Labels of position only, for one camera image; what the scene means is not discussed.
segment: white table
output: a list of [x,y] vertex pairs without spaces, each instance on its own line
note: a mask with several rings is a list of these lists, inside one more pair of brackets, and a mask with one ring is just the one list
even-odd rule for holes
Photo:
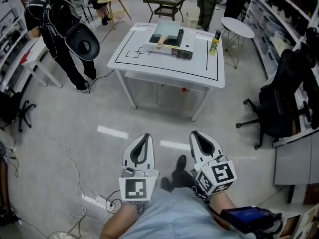
[[[251,30],[251,28],[249,26],[247,26],[246,24],[244,24],[243,22],[234,19],[234,18],[229,18],[229,17],[223,17],[221,19],[221,23],[222,25],[225,27],[225,31],[224,33],[228,30],[228,35],[227,35],[227,43],[226,43],[226,49],[225,51],[228,51],[229,47],[236,41],[238,40],[238,46],[239,46],[239,37],[242,36],[243,37],[243,41],[241,43],[241,48],[240,48],[240,52],[237,55],[237,63],[235,63],[235,68],[237,68],[240,57],[241,57],[241,52],[243,50],[243,45],[244,45],[244,40],[245,38],[254,38],[255,33],[253,32],[253,30]],[[235,35],[229,40],[229,31],[232,31],[235,33]]]
[[29,50],[29,55],[26,58],[26,61],[22,63],[22,65],[30,71],[34,78],[38,80],[43,86],[47,87],[48,84],[45,83],[34,71],[33,68],[35,65],[40,68],[43,73],[46,74],[47,77],[50,78],[59,88],[62,88],[63,85],[47,70],[46,66],[40,61],[42,55],[47,50],[47,47],[43,41],[42,36],[39,37],[37,42],[33,45],[33,47]]
[[204,108],[213,87],[225,87],[222,42],[219,43],[217,54],[209,55],[208,51],[214,34],[192,29],[197,34],[193,57],[191,60],[178,59],[173,55],[143,49],[150,31],[155,27],[156,24],[152,23],[134,24],[116,49],[108,67],[116,70],[134,109],[137,105],[127,77],[204,92],[204,97],[191,118],[191,121],[195,121]]

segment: olive green pants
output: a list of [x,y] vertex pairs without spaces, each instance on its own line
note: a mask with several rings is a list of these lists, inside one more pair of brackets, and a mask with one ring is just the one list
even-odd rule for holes
[[197,0],[200,9],[198,25],[205,31],[209,30],[211,19],[213,18],[217,0]]

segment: gray shirt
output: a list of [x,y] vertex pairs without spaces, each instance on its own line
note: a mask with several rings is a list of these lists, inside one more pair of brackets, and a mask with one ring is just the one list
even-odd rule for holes
[[152,202],[121,239],[255,239],[227,231],[213,219],[203,201],[189,188],[172,193],[156,190]]

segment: person in black clothing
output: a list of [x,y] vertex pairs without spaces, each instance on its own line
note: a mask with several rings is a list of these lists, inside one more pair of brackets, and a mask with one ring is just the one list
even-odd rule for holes
[[[78,91],[88,91],[89,83],[82,77],[75,67],[70,55],[70,51],[64,42],[64,38],[52,33],[43,26],[43,6],[48,0],[30,0],[29,5],[25,8],[24,18],[27,30],[31,32],[33,37],[42,35],[43,41],[47,46],[52,58],[67,73],[69,79],[74,84],[74,88]],[[84,66],[84,74],[90,79],[96,78],[96,70],[94,62],[82,60]]]

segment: white marker cube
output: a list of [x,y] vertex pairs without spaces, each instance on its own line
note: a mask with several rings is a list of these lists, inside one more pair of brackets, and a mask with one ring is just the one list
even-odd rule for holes
[[225,191],[237,180],[233,161],[213,162],[213,164],[202,166],[196,180],[207,195]]
[[156,177],[119,178],[121,198],[130,203],[148,202],[156,184]]

